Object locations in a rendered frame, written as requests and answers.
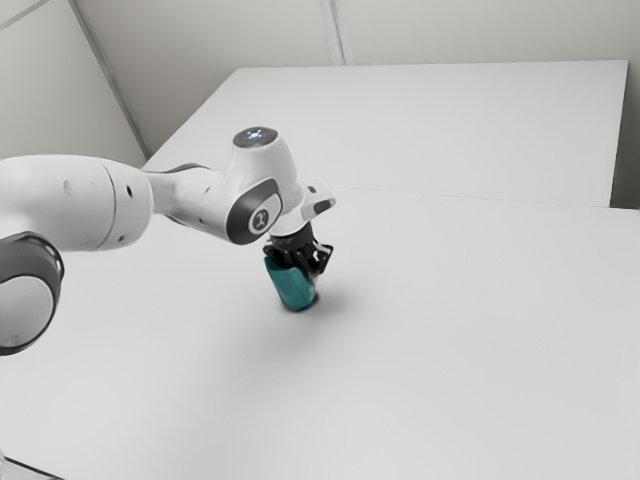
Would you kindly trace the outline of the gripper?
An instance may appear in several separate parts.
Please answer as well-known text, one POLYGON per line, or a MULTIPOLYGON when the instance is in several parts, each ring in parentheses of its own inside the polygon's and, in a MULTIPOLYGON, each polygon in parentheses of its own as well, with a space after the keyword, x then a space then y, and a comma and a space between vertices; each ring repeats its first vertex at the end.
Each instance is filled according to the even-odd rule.
POLYGON ((298 231, 276 236, 271 234, 263 247, 267 258, 277 267, 288 269, 297 267, 307 273, 311 289, 311 298, 318 298, 318 282, 326 270, 334 247, 319 242, 311 223, 306 223, 298 231))

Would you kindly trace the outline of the teal faceted mug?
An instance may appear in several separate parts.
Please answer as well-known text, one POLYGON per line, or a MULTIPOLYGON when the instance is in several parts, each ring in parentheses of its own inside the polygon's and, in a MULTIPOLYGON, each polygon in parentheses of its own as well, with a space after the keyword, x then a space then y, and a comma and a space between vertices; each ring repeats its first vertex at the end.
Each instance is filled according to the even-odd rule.
POLYGON ((316 288, 305 271, 299 267, 279 267, 272 259, 265 257, 267 274, 283 306, 292 312, 310 308, 316 300, 316 288))

